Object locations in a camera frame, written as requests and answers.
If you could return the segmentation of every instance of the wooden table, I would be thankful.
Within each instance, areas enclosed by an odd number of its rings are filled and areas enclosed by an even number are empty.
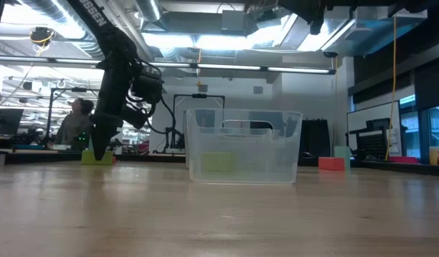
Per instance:
[[[223,186],[183,163],[10,165],[0,256],[439,257],[439,178],[300,168],[295,186]]]

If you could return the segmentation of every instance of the plastic container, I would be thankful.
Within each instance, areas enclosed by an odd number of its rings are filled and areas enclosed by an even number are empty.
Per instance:
[[[294,183],[302,114],[190,109],[189,173],[204,183]]]

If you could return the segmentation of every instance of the whiteboard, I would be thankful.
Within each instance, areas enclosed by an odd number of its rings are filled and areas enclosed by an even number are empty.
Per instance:
[[[349,147],[353,150],[357,149],[357,141],[355,139],[355,134],[350,135],[350,131],[365,129],[367,127],[366,121],[374,119],[390,119],[390,110],[392,108],[392,103],[381,104],[378,106],[362,109],[359,111],[353,111],[348,113],[348,138]],[[390,152],[391,156],[402,156],[402,148],[400,142],[400,110],[398,101],[394,102],[393,116],[392,116],[392,127],[393,136],[391,140]]]

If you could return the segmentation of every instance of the black robotic arm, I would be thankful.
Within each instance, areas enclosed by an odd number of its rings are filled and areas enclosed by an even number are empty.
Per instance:
[[[92,116],[94,128],[91,134],[94,155],[101,160],[111,137],[118,133],[117,128],[123,126],[123,121],[141,129],[154,113],[162,97],[161,71],[138,57],[135,43],[106,18],[94,0],[67,2],[94,34],[106,57],[97,65],[105,72]],[[132,100],[129,89],[132,95],[141,99]],[[151,105],[151,110],[139,109],[128,100],[145,101]]]

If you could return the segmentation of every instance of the green block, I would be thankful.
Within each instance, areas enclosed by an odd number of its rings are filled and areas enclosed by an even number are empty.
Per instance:
[[[94,151],[84,150],[81,154],[81,165],[111,165],[113,164],[113,152],[106,151],[104,157],[97,161]]]
[[[335,146],[335,157],[345,160],[345,170],[350,169],[350,149],[349,146]]]
[[[203,172],[234,172],[236,156],[234,153],[202,153]]]

